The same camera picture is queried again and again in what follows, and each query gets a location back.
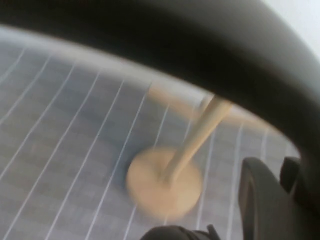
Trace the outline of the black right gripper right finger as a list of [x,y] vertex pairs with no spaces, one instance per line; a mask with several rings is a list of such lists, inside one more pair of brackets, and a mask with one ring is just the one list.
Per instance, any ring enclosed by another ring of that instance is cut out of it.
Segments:
[[206,231],[197,230],[196,233],[201,240],[219,240],[219,235],[212,224],[207,226]]

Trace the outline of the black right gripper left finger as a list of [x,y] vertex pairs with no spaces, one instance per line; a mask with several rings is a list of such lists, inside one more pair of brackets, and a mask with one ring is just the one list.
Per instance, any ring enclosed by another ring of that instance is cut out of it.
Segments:
[[154,227],[142,236],[142,240],[197,240],[194,232],[181,226]]

